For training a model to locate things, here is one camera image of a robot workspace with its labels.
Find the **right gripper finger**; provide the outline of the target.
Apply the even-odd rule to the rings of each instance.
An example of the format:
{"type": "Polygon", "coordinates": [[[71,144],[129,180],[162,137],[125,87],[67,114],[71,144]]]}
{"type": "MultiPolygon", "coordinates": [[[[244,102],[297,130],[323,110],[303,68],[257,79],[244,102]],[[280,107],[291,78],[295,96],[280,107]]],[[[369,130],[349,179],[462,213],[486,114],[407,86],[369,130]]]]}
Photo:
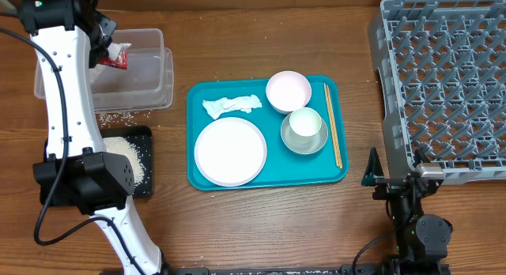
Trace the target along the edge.
{"type": "Polygon", "coordinates": [[[384,173],[376,147],[372,147],[363,179],[383,179],[384,173]]]}
{"type": "Polygon", "coordinates": [[[414,165],[419,165],[422,163],[430,163],[430,160],[421,149],[415,149],[413,160],[414,165]]]}

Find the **red snack wrapper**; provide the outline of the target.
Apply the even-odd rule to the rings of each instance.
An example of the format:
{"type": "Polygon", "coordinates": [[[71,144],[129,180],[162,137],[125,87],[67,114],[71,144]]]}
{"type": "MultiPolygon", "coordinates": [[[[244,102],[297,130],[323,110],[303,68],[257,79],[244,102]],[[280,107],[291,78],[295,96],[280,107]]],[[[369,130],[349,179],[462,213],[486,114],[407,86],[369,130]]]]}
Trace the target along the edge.
{"type": "Polygon", "coordinates": [[[126,70],[128,68],[128,58],[125,51],[110,53],[107,58],[101,58],[99,64],[110,66],[112,68],[126,70]]]}

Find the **grey green bowl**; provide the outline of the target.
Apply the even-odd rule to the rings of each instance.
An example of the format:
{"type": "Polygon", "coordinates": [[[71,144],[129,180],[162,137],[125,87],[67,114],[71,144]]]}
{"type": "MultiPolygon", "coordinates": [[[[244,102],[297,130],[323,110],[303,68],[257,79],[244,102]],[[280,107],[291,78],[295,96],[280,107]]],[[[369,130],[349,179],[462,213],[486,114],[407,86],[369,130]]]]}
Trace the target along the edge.
{"type": "Polygon", "coordinates": [[[285,146],[294,153],[309,155],[317,153],[327,143],[328,129],[326,123],[321,119],[319,131],[310,137],[296,134],[289,124],[290,115],[286,116],[281,124],[281,139],[285,146]]]}

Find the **small white cup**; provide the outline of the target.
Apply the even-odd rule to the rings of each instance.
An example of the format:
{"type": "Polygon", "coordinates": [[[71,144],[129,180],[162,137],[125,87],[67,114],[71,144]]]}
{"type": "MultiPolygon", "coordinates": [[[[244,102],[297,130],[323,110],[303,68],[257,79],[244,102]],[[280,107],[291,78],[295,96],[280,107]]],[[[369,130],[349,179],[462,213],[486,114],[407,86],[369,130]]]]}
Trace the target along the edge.
{"type": "Polygon", "coordinates": [[[302,107],[290,114],[289,126],[295,134],[302,137],[311,137],[319,132],[322,120],[319,113],[314,109],[302,107]]]}

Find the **white rice pile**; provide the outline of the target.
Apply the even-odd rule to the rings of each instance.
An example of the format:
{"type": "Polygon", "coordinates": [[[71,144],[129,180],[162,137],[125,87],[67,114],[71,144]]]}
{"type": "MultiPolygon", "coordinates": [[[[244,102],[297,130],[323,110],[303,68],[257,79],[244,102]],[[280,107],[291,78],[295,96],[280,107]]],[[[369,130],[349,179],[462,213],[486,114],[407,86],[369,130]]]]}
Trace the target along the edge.
{"type": "Polygon", "coordinates": [[[120,154],[127,157],[133,168],[134,186],[141,185],[145,176],[145,165],[142,164],[138,147],[124,137],[106,137],[104,144],[108,153],[120,154]]]}

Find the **white napkin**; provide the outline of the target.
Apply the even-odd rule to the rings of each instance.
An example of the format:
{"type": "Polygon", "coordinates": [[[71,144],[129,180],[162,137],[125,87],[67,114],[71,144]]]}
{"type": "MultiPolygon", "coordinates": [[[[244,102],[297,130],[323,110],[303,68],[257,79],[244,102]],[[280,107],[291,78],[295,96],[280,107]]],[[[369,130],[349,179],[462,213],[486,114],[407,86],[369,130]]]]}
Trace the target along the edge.
{"type": "Polygon", "coordinates": [[[238,96],[233,99],[222,97],[219,100],[203,100],[202,106],[213,119],[218,119],[224,113],[242,111],[251,113],[253,109],[261,108],[262,103],[256,95],[238,96]]]}

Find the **white round plate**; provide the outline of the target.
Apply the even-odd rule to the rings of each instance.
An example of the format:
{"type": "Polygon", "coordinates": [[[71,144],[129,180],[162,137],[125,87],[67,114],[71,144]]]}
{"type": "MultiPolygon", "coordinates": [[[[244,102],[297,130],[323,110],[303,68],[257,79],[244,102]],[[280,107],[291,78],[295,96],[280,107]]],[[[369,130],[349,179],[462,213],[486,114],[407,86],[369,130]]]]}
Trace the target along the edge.
{"type": "Polygon", "coordinates": [[[242,186],[263,169],[266,139],[246,119],[226,117],[207,125],[194,145],[194,161],[205,179],[218,186],[242,186]]]}

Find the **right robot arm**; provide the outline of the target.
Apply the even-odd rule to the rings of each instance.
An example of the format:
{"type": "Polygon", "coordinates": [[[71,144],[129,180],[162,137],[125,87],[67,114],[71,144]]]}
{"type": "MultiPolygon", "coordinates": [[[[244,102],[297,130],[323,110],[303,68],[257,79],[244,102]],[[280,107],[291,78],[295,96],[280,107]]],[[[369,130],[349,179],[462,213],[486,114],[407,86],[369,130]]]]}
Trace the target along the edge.
{"type": "Polygon", "coordinates": [[[437,192],[444,181],[439,164],[418,153],[415,171],[401,179],[387,179],[380,159],[372,148],[362,186],[373,186],[372,198],[385,202],[394,228],[362,247],[351,265],[353,274],[449,274],[449,266],[440,261],[447,257],[453,226],[442,217],[424,213],[421,200],[437,192]],[[360,256],[370,247],[395,237],[397,254],[387,256],[378,265],[358,265],[360,256]]]}

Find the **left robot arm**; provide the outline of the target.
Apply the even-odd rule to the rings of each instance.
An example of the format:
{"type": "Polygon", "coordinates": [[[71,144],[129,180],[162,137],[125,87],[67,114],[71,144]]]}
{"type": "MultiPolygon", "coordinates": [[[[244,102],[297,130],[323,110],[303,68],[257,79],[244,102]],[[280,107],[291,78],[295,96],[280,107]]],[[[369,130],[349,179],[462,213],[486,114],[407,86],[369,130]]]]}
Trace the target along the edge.
{"type": "Polygon", "coordinates": [[[160,248],[134,207],[134,169],[109,153],[96,123],[89,71],[109,54],[116,24],[98,0],[21,0],[17,15],[29,34],[43,76],[48,137],[43,162],[34,164],[43,205],[34,229],[42,246],[55,244],[87,224],[106,235],[125,274],[167,274],[160,248]],[[86,215],[70,231],[42,240],[49,207],[72,205],[86,215]]]}

